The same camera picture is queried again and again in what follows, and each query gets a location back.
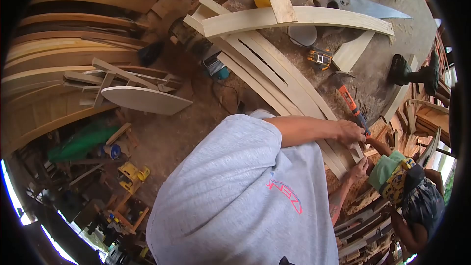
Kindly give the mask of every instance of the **saw blade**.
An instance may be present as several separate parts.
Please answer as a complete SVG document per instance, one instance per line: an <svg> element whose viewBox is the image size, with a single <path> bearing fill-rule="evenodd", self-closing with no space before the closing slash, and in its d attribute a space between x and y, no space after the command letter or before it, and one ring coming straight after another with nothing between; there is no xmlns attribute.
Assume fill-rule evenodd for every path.
<svg viewBox="0 0 471 265"><path fill-rule="evenodd" d="M369 0L334 0L339 9L369 15L377 19L412 19L408 14Z"/></svg>

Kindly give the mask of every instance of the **tape measure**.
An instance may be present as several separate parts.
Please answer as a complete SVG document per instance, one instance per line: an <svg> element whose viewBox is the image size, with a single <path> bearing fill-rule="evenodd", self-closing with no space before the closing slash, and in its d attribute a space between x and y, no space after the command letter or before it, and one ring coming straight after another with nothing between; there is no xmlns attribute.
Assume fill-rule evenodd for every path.
<svg viewBox="0 0 471 265"><path fill-rule="evenodd" d="M314 69L325 71L332 63L333 53L327 50L322 50L318 47L311 46L308 53L308 61L311 61L311 66Z"/></svg>

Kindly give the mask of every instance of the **green cloth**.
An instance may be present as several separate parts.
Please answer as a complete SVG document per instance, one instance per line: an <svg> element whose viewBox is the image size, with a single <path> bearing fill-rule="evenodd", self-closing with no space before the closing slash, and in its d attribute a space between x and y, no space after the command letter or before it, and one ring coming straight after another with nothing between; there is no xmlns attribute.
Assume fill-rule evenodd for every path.
<svg viewBox="0 0 471 265"><path fill-rule="evenodd" d="M51 163L84 159L98 144L104 144L118 126L108 126L104 120L91 122L76 134L48 151Z"/></svg>
<svg viewBox="0 0 471 265"><path fill-rule="evenodd" d="M393 151L389 157L385 155L381 156L380 160L371 171L370 178L368 179L369 184L371 184L376 191L380 191L383 183L389 179L392 172L396 170L397 166L399 166L404 159L406 159L406 157L397 150Z"/></svg>

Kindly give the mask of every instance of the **yellow tool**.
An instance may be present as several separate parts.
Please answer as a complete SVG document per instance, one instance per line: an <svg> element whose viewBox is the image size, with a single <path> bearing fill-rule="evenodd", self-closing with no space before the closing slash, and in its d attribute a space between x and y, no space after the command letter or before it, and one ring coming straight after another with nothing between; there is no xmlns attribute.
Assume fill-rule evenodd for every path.
<svg viewBox="0 0 471 265"><path fill-rule="evenodd" d="M119 178L122 180L119 184L130 194L134 194L149 176L150 170L144 166L144 170L140 171L132 163L126 162L118 168L118 174Z"/></svg>

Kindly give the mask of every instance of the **tattoo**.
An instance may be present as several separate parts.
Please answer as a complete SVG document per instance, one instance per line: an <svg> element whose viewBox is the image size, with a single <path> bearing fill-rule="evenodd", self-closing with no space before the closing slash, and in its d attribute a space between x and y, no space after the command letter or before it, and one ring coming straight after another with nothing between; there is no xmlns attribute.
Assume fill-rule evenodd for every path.
<svg viewBox="0 0 471 265"><path fill-rule="evenodd" d="M335 224L339 218L340 210L342 209L342 194L339 191L340 189L329 197L329 212L332 224Z"/></svg>

